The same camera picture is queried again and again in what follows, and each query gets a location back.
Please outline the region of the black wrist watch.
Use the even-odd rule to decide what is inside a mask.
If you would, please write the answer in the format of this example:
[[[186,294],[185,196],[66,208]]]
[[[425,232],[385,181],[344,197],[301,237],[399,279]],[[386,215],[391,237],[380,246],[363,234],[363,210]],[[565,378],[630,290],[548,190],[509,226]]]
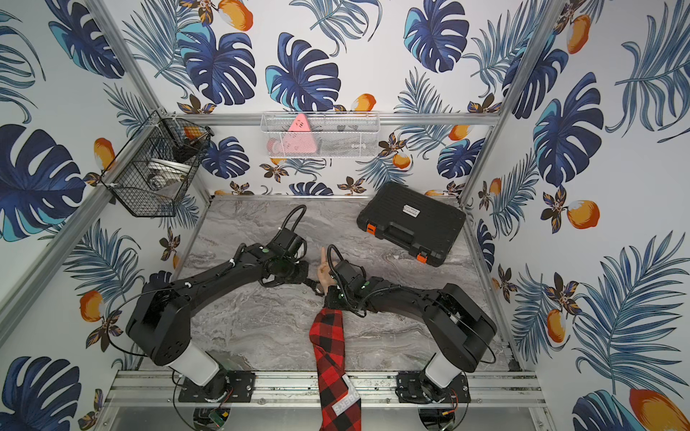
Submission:
[[[329,288],[332,285],[332,283],[330,281],[327,281],[325,284],[323,284],[320,281],[312,279],[312,278],[307,278],[303,282],[303,284],[308,286],[316,296],[320,296],[320,297],[325,297],[326,294],[328,293]]]

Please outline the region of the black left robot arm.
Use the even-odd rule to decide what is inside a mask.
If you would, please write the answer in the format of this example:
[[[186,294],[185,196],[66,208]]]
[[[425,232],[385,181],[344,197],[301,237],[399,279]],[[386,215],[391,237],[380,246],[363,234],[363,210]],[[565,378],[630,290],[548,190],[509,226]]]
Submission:
[[[302,240],[238,247],[229,261],[195,276],[149,282],[129,317],[126,333],[146,357],[168,366],[217,398],[224,391],[222,366],[192,341],[192,318],[240,287],[300,284],[308,275]]]

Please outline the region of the red plaid sleeved forearm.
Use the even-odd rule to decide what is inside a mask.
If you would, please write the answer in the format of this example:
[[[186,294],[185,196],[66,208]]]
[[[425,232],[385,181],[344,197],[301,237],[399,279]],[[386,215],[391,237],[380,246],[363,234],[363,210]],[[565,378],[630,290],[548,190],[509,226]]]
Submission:
[[[361,431],[361,398],[345,370],[342,312],[330,308],[318,312],[309,339],[316,358],[322,413],[320,429]]]

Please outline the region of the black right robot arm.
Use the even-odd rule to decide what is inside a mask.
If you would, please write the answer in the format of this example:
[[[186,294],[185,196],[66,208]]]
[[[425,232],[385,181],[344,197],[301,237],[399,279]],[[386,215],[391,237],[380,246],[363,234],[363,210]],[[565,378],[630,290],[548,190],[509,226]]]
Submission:
[[[445,389],[462,373],[474,373],[490,351],[497,325],[461,287],[448,283],[442,289],[406,287],[381,277],[366,277],[360,267],[344,260],[326,265],[326,280],[334,287],[328,305],[352,312],[398,314],[426,325],[437,352],[420,380]]]

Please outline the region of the black plastic tool case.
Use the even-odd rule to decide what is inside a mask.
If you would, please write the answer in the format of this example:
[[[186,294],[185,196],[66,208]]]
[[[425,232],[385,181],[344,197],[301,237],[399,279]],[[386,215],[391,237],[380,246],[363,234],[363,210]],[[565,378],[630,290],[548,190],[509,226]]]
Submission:
[[[445,263],[465,220],[466,214],[458,208],[388,182],[359,213],[357,225],[437,268]]]

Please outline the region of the mannequin hand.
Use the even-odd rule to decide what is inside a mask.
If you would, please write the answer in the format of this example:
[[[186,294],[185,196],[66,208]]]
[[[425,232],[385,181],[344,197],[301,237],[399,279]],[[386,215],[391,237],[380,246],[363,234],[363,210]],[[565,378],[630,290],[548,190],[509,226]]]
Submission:
[[[319,291],[326,295],[331,287],[334,287],[337,282],[331,275],[331,268],[328,263],[328,256],[325,247],[321,249],[321,262],[317,269],[317,276],[319,280]]]

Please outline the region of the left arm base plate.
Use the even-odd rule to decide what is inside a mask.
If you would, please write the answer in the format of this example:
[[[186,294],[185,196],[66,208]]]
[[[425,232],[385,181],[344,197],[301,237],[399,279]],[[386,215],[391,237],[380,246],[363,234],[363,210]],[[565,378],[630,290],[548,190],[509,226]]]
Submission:
[[[220,370],[205,386],[198,386],[185,377],[177,400],[188,403],[249,403],[255,381],[255,373],[248,371]]]

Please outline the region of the aluminium front rail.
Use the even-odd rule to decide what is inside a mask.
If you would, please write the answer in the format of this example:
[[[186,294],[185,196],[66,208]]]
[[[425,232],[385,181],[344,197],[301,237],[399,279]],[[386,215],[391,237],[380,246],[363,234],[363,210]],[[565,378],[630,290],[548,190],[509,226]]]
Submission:
[[[217,407],[188,388],[175,384],[171,371],[120,372],[104,404],[108,407]],[[401,385],[392,372],[359,372],[350,380],[361,396],[364,408],[412,408],[401,402],[397,393]],[[469,391],[470,400],[459,406],[471,408],[544,408],[537,376],[527,372],[477,372],[467,375],[461,388]],[[251,408],[317,408],[319,391],[315,372],[256,372],[249,383],[234,385],[230,406]]]

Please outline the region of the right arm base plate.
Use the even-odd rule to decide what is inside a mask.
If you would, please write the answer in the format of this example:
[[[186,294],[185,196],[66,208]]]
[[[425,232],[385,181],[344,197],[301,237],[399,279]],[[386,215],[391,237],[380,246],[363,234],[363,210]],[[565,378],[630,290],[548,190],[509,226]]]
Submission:
[[[469,383],[464,373],[457,375],[450,384],[441,388],[423,372],[405,371],[395,377],[395,394],[399,402],[412,404],[469,403]]]

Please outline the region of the clear wall shelf basket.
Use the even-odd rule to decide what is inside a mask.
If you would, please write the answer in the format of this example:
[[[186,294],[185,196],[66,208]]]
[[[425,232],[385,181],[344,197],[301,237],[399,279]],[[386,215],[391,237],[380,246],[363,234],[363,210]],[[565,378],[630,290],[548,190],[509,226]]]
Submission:
[[[305,113],[318,145],[315,154],[285,156],[277,152],[279,139],[299,113]],[[378,153],[381,129],[376,112],[288,112],[269,111],[262,114],[261,131],[266,137],[267,153],[281,158],[364,158]]]

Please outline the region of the pink triangle item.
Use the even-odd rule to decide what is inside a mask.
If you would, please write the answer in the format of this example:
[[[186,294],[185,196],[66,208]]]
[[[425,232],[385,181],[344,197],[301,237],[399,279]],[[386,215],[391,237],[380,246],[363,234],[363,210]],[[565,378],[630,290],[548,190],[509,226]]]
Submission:
[[[285,156],[299,156],[300,154],[315,154],[318,145],[307,115],[299,113],[291,123],[289,130],[281,136],[277,152]]]

